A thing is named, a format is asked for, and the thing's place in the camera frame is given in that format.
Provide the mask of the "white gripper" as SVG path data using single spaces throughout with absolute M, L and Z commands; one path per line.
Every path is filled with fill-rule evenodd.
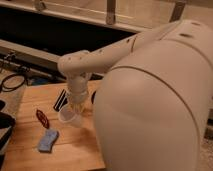
M 88 97 L 87 83 L 91 78 L 91 73 L 80 75 L 70 75 L 67 78 L 68 99 L 72 103 L 72 111 L 82 114 L 85 109 L 85 100 Z

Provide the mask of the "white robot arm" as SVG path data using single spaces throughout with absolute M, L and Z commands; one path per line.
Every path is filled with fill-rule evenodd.
M 93 122 L 107 171 L 197 171 L 213 105 L 213 29 L 171 22 L 89 52 L 66 54 L 66 111 L 79 115 L 88 76 L 103 79 Z

